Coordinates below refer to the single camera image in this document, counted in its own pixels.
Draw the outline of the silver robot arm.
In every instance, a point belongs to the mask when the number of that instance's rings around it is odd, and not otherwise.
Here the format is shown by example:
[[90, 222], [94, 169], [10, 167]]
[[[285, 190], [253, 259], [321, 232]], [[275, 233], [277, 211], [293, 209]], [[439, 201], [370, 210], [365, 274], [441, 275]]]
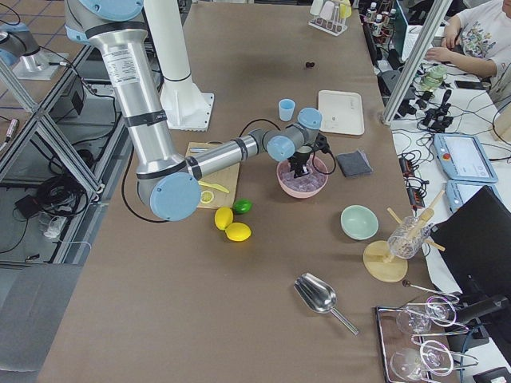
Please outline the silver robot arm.
[[137, 194], [167, 221], [190, 216], [200, 202], [198, 181], [261, 152], [283, 161], [316, 140], [322, 122], [314, 108], [283, 131], [256, 129], [196, 156], [184, 157], [170, 126], [196, 121], [211, 99], [192, 80], [175, 1], [67, 1], [69, 39], [101, 56], [137, 152]]
[[49, 81], [60, 61], [42, 50], [23, 23], [1, 25], [1, 59], [18, 79], [33, 81]]

